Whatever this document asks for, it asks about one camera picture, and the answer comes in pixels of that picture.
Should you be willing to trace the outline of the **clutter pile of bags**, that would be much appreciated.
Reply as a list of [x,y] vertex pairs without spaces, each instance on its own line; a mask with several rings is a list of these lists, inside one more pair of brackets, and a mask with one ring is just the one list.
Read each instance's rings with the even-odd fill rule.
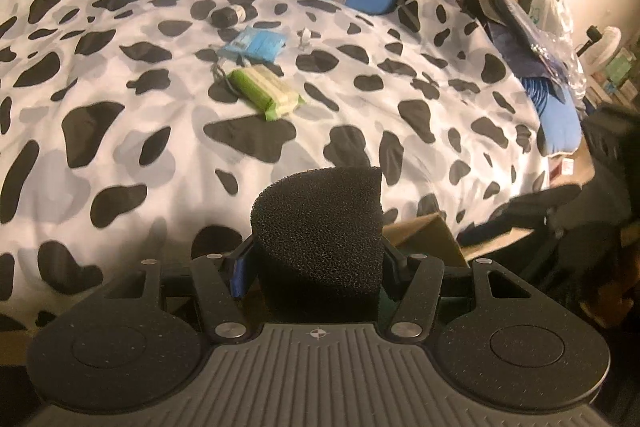
[[582,141],[578,108],[587,78],[573,49],[573,19],[565,0],[460,1],[536,107],[540,153],[574,153]]

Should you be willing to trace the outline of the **black foam sponge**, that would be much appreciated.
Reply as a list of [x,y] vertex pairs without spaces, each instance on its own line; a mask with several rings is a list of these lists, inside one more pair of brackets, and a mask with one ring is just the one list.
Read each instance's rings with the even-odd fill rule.
[[373,322],[383,282],[378,167],[335,167],[287,176],[250,213],[260,287],[291,323]]

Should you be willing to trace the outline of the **green wet wipes pack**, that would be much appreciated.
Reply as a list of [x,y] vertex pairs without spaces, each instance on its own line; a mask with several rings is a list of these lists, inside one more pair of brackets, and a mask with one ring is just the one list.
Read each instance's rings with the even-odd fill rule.
[[266,121],[290,115],[305,104],[301,95],[265,65],[240,67],[226,77],[229,86],[252,103]]

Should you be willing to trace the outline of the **cardboard box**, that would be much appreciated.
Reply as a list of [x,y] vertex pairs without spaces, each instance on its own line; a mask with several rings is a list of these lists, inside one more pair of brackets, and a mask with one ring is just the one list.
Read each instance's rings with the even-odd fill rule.
[[[572,155],[561,155],[549,160],[550,187],[564,184],[584,185],[594,176],[594,167],[585,139]],[[383,228],[384,237],[404,255],[432,255],[448,267],[464,267],[470,260],[491,251],[509,246],[532,234],[515,228],[488,242],[461,247],[440,213],[422,216],[406,222],[396,222]]]

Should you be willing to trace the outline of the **cow print blanket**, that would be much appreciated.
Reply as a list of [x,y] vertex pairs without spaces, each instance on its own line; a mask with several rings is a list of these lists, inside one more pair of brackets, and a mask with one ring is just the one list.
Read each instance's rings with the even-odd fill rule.
[[[246,20],[214,27],[232,4]],[[273,63],[221,55],[245,28],[285,35]],[[259,64],[305,104],[266,121],[226,79]],[[2,329],[40,329],[142,259],[230,251],[299,171],[378,167],[387,222],[463,231],[547,187],[539,129],[458,0],[1,0]]]

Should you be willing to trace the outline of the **black roll white band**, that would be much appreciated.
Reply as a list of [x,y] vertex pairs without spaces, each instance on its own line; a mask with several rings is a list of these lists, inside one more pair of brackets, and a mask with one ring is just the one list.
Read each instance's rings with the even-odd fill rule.
[[232,4],[224,8],[213,10],[209,15],[210,23],[218,28],[224,29],[243,23],[247,18],[247,9],[242,4]]

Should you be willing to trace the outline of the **blue tissue pack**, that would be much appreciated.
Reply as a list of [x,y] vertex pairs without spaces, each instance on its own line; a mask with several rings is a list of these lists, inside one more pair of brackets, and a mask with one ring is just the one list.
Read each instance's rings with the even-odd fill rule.
[[245,28],[220,50],[224,57],[273,63],[286,43],[285,35],[268,29]]

